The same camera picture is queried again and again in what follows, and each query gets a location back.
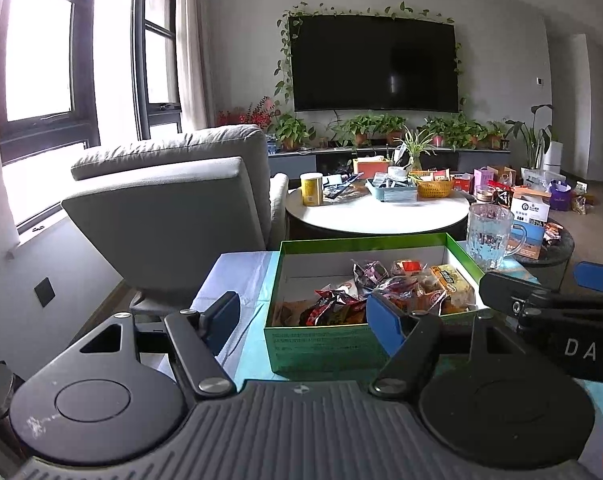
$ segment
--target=light blue tablecloth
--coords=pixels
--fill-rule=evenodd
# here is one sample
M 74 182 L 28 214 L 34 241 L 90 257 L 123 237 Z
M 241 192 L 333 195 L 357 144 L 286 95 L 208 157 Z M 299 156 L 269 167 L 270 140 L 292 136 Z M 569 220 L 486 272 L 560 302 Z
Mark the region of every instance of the light blue tablecloth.
M 234 378 L 238 388 L 246 380 L 338 380 L 348 378 L 370 381 L 374 370 L 349 370 L 336 374 L 323 372 L 312 374 L 291 374 L 283 377 L 270 368 L 264 325 L 270 304 L 275 273 L 279 260 L 278 252 L 223 254 L 211 271 L 202 290 L 194 300 L 193 307 L 203 311 L 227 290 L 235 290 L 242 299 L 240 323 L 224 347 L 218 361 Z M 536 279 L 512 259 L 505 259 L 500 269 L 506 274 L 530 281 Z M 590 394 L 596 410 L 595 428 L 584 449 L 580 462 L 603 478 L 601 459 L 603 457 L 603 383 L 580 381 Z

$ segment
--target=white tabletop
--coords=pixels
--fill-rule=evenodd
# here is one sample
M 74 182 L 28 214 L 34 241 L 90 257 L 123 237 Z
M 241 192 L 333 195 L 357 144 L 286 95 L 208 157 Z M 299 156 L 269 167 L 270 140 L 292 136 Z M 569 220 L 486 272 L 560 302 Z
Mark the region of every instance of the white tabletop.
M 286 210 L 304 223 L 346 233 L 399 235 L 441 231 L 468 216 L 468 201 L 457 191 L 447 198 L 421 198 L 417 203 L 380 202 L 365 190 L 356 197 L 322 206 L 302 204 L 302 190 L 286 198 Z

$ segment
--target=wicker basket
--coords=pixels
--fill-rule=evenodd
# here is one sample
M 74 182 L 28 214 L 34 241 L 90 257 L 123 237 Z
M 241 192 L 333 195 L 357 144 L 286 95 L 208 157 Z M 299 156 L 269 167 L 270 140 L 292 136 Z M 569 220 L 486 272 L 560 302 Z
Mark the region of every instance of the wicker basket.
M 431 171 L 411 171 L 411 175 L 424 176 L 431 174 Z M 440 182 L 423 182 L 415 179 L 417 192 L 423 198 L 446 198 L 453 190 L 454 182 L 451 180 L 441 180 Z

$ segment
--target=television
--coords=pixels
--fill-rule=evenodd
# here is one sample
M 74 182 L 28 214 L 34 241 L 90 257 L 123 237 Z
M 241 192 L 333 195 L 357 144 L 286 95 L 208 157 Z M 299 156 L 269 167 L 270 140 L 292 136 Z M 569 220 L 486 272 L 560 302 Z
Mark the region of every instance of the television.
M 293 16 L 295 110 L 459 111 L 453 25 Z

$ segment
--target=purple bag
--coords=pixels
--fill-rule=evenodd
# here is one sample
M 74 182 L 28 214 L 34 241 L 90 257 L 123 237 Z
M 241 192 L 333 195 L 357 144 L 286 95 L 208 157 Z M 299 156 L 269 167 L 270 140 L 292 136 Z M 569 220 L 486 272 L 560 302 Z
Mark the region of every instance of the purple bag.
M 570 211 L 571 187 L 558 180 L 550 182 L 550 208 L 556 211 Z

